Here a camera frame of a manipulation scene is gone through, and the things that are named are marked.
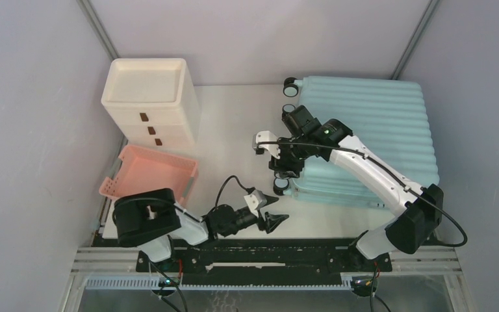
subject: black mounting plate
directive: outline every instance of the black mounting plate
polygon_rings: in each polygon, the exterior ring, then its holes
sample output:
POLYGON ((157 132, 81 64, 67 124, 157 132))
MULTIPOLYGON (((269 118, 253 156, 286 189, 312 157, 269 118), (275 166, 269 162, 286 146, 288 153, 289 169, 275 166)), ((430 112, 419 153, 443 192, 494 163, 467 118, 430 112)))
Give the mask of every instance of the black mounting plate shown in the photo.
MULTIPOLYGON (((191 285, 338 285, 340 272, 372 273, 376 269, 374 262, 382 272, 392 270, 387 254, 361 269, 352 266, 346 259, 347 246, 353 240, 221 239, 213 245, 196 247, 173 240, 172 259, 155 265, 165 272, 178 272, 180 259, 183 283, 191 285)), ((148 272, 149 267, 156 272, 149 266, 146 254, 140 252, 136 271, 148 272)))

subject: white plastic drawer unit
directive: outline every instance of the white plastic drawer unit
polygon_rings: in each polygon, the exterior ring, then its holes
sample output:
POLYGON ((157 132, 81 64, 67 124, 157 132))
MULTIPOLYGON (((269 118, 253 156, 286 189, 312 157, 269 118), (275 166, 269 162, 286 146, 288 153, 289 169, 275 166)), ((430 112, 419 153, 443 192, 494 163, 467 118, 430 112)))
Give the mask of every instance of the white plastic drawer unit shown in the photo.
POLYGON ((196 143, 200 107, 182 58, 114 60, 102 104, 133 144, 183 148, 196 143))

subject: metal frame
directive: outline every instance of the metal frame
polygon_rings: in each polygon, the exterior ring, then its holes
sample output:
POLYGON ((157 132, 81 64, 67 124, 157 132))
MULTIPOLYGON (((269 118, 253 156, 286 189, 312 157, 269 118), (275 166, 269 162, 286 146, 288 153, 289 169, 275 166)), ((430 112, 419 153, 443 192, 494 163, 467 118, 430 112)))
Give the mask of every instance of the metal frame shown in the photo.
MULTIPOLYGON (((91 1, 77 0, 77 2, 79 3, 81 10, 87 17, 89 24, 91 25, 94 32, 98 36, 99 41, 102 43, 104 50, 106 50, 106 52, 108 53, 110 59, 115 60, 120 58, 118 51, 114 47, 114 44, 112 43, 110 36, 106 32, 106 29, 104 28, 102 22, 100 21, 98 14, 96 13, 93 5, 91 4, 91 1)), ((402 72, 406 68, 410 58, 412 57, 412 54, 414 53, 414 50, 420 43, 420 39, 423 37, 426 28, 429 25, 431 19, 433 18, 433 15, 437 11, 437 8, 439 7, 440 3, 441 0, 429 0, 428 6, 426 7, 424 14, 420 18, 420 21, 418 22, 418 25, 416 26, 414 33, 410 37, 410 40, 405 48, 405 51, 403 52, 403 55, 401 56, 401 59, 397 63, 397 66, 395 67, 393 74, 390 77, 391 80, 400 79, 402 72)))
POLYGON ((397 63, 397 67, 395 67, 395 70, 393 71, 393 74, 391 75, 391 80, 400 80, 401 75, 406 68, 408 62, 410 61, 410 58, 412 57, 412 54, 414 53, 414 50, 420 43, 420 39, 422 39, 430 21, 433 19, 433 15, 437 11, 437 8, 439 7, 441 3, 441 0, 429 0, 428 7, 426 7, 426 10, 424 11, 424 15, 422 15, 422 18, 420 19, 420 22, 418 22, 418 25, 416 26, 416 29, 414 30, 414 33, 412 34, 412 37, 410 37, 410 41, 408 41, 408 45, 403 52, 403 55, 401 56, 401 59, 399 60, 399 63, 397 63))
MULTIPOLYGON (((108 36, 90 0, 77 0, 88 22, 97 34, 105 51, 111 60, 119 58, 119 54, 108 36)), ((430 0, 424 15, 399 60, 391 79, 400 78, 413 51, 419 44, 426 27, 429 25, 441 0, 430 0)), ((120 144, 118 154, 126 145, 125 137, 120 144)), ((116 159, 110 168, 109 176, 114 176, 121 162, 116 159)), ((101 226, 106 222, 107 212, 110 207, 109 200, 103 200, 100 216, 101 226)), ((137 248, 79 248, 75 257, 66 290, 62 298, 59 311, 76 312, 81 304, 85 289, 149 289, 157 287, 160 280, 158 274, 137 273, 135 271, 138 261, 137 248)), ((460 263, 453 248, 438 246, 423 246, 414 255, 402 252, 392 252, 392 272, 382 272, 384 276, 444 276, 450 301, 455 312, 475 311, 470 298, 468 287, 463 276, 460 263)), ((308 285, 306 287, 229 287, 226 286, 201 286, 182 285, 186 290, 348 290, 348 280, 353 276, 362 276, 362 272, 347 272, 340 274, 339 285, 308 285)))
MULTIPOLYGON (((60 311, 76 312, 85 289, 147 290, 157 289, 162 278, 159 274, 135 271, 138 248, 79 248, 75 257, 68 286, 64 293, 60 311)), ((460 263, 453 248, 423 246, 417 253, 390 253, 392 272, 383 276, 444 276, 446 288, 455 312, 475 311, 463 276, 460 263)), ((349 281, 362 272, 340 274, 338 285, 307 285, 293 287, 268 287, 250 285, 232 287, 228 285, 183 285, 183 290, 199 291, 263 291, 263 290, 350 290, 349 281)))

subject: red wire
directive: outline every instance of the red wire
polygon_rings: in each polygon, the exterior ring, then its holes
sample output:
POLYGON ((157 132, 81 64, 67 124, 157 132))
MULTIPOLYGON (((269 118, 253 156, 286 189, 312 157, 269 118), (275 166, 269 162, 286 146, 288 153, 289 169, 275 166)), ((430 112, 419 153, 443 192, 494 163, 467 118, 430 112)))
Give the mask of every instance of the red wire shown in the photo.
POLYGON ((177 278, 181 279, 181 276, 183 276, 183 260, 179 259, 179 275, 177 276, 177 278))
POLYGON ((379 266, 377 265, 377 262, 374 261, 374 265, 376 266, 376 269, 377 269, 377 276, 376 278, 379 277, 379 273, 381 272, 381 270, 379 269, 379 266))

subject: plastic container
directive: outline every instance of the plastic container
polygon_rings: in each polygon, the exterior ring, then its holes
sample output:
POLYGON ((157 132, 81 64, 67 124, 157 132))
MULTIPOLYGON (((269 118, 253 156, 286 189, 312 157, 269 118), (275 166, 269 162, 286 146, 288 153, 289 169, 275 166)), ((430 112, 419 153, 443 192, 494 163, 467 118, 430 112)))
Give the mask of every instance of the plastic container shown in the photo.
POLYGON ((184 206, 198 176, 198 162, 140 146, 127 145, 122 167, 114 179, 106 177, 99 193, 112 199, 169 188, 184 206))
POLYGON ((110 65, 102 105, 129 142, 193 146, 200 107, 182 58, 118 58, 110 65))
MULTIPOLYGON (((299 105, 322 123, 335 118, 353 130, 378 157, 428 187, 439 182, 424 96, 408 81, 309 76, 295 81, 299 105)), ((384 208, 356 177, 311 157, 299 179, 284 191, 297 200, 348 207, 384 208)))

